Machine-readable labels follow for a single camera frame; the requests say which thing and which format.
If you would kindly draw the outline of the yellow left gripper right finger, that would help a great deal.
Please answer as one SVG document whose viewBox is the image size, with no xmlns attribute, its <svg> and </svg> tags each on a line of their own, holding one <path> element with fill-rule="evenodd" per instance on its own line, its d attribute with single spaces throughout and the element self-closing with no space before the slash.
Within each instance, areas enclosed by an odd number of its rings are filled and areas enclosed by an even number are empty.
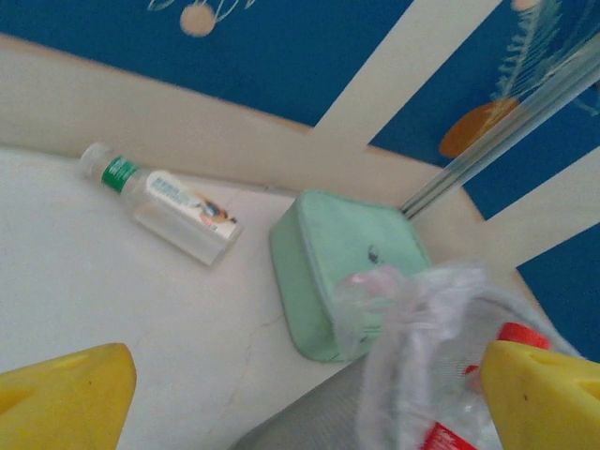
<svg viewBox="0 0 600 450">
<path fill-rule="evenodd" d="M 481 382 L 504 449 L 599 448 L 597 363 L 497 340 Z"/>
</svg>

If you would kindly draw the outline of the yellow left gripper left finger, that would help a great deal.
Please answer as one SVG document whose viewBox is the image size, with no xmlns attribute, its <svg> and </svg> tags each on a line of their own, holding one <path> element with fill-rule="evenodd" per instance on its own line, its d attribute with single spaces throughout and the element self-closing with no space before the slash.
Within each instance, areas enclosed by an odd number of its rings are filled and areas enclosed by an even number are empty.
<svg viewBox="0 0 600 450">
<path fill-rule="evenodd" d="M 137 381 L 128 347 L 108 343 L 1 374 L 3 449 L 114 449 Z"/>
</svg>

